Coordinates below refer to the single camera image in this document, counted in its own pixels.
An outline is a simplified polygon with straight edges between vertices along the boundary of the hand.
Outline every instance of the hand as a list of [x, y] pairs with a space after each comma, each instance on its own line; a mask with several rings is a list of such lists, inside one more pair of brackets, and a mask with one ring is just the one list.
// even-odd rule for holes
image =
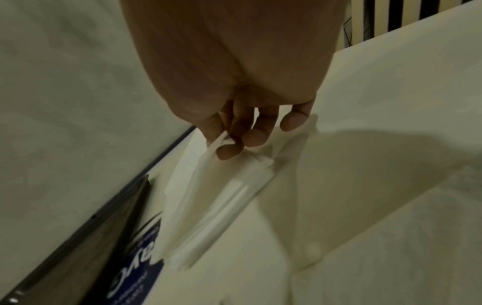
[[346, 6], [345, 0], [120, 1], [142, 64], [171, 111], [208, 142], [224, 130], [236, 140], [218, 149], [220, 159], [264, 144], [281, 105], [292, 105], [283, 131], [307, 120]]

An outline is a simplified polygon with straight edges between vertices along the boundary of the white tissue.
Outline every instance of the white tissue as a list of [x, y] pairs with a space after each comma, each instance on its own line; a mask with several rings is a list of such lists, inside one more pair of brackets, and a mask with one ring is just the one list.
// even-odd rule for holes
[[202, 150], [195, 134], [166, 186], [163, 223], [153, 261], [167, 267], [191, 267], [272, 178], [273, 160], [244, 151], [229, 161], [215, 158], [218, 147], [232, 144], [222, 134]]

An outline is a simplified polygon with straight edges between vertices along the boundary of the wall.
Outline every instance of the wall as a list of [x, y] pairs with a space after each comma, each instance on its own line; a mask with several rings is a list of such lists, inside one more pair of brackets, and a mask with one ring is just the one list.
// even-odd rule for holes
[[2, 1], [0, 298], [187, 128], [116, 0]]

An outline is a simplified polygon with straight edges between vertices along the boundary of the gray wall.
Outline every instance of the gray wall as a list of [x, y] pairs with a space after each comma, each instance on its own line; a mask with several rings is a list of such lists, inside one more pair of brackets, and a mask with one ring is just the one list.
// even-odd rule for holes
[[3, 0], [0, 298], [187, 128], [116, 0]]

